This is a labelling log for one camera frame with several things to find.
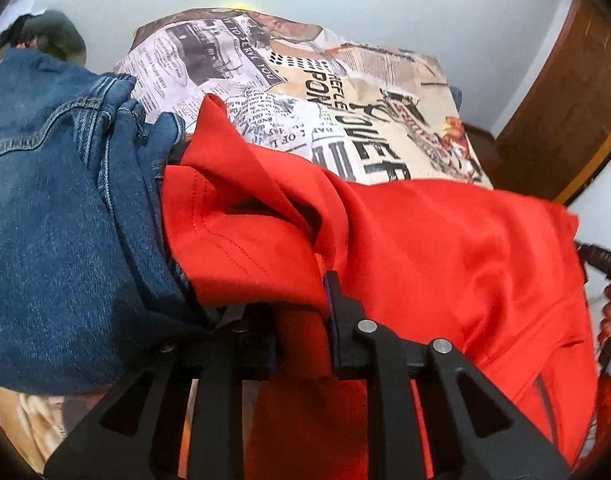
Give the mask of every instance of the denim fabric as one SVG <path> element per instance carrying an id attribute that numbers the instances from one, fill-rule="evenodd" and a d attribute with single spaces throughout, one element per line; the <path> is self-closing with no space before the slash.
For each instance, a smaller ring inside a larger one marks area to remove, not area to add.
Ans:
<path id="1" fill-rule="evenodd" d="M 158 186 L 184 125 L 134 78 L 34 50 L 0 63 L 0 386 L 78 394 L 205 333 L 167 262 Z"/>

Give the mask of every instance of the red fabric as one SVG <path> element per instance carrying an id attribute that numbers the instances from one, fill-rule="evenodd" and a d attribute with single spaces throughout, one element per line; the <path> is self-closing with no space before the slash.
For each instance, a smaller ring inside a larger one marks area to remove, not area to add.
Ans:
<path id="1" fill-rule="evenodd" d="M 559 448 L 576 459 L 597 381 L 577 220 L 564 208 L 439 180 L 347 183 L 246 144 L 215 96 L 166 169 L 162 208 L 202 304 L 275 304 L 284 364 L 258 398 L 246 478 L 366 476 L 364 387 L 330 376 L 330 269 L 399 336 L 450 339 L 550 436 L 540 374 Z"/>

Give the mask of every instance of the red garment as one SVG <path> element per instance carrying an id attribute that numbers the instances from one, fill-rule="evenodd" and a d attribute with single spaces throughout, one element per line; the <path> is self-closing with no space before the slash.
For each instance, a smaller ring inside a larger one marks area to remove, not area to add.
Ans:
<path id="1" fill-rule="evenodd" d="M 205 306 L 264 301 L 284 349 L 261 389 L 246 478 L 364 479 L 365 389 L 330 376 L 321 283 L 400 337 L 450 339 L 572 463 L 597 389 L 583 276 L 560 206 L 439 180 L 361 186 L 246 144 L 207 96 L 162 192 L 172 253 Z"/>

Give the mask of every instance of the clothes pile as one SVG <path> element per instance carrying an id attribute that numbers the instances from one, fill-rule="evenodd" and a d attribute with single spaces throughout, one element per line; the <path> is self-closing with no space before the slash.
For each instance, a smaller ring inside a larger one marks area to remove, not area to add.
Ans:
<path id="1" fill-rule="evenodd" d="M 575 463 L 597 390 L 576 218 L 484 189 L 436 62 L 190 12 L 138 32 L 128 74 L 0 62 L 0 420 L 18 396 L 17 449 L 42 470 L 150 349 L 262 302 L 283 355 L 250 402 L 246 478 L 365 478 L 365 386 L 330 368 L 336 270 L 400 337 L 450 339 Z M 324 86 L 329 101 L 302 89 Z"/>

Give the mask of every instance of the silver screw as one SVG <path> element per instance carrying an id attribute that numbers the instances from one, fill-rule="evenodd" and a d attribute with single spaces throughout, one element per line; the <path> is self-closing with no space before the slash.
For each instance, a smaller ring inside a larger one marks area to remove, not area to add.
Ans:
<path id="1" fill-rule="evenodd" d="M 362 319 L 357 324 L 357 328 L 361 330 L 361 332 L 365 332 L 366 334 L 371 334 L 372 332 L 376 332 L 379 326 L 371 319 Z"/>
<path id="2" fill-rule="evenodd" d="M 452 351 L 452 343 L 447 339 L 436 339 L 432 343 L 432 348 L 440 354 L 449 354 Z"/>

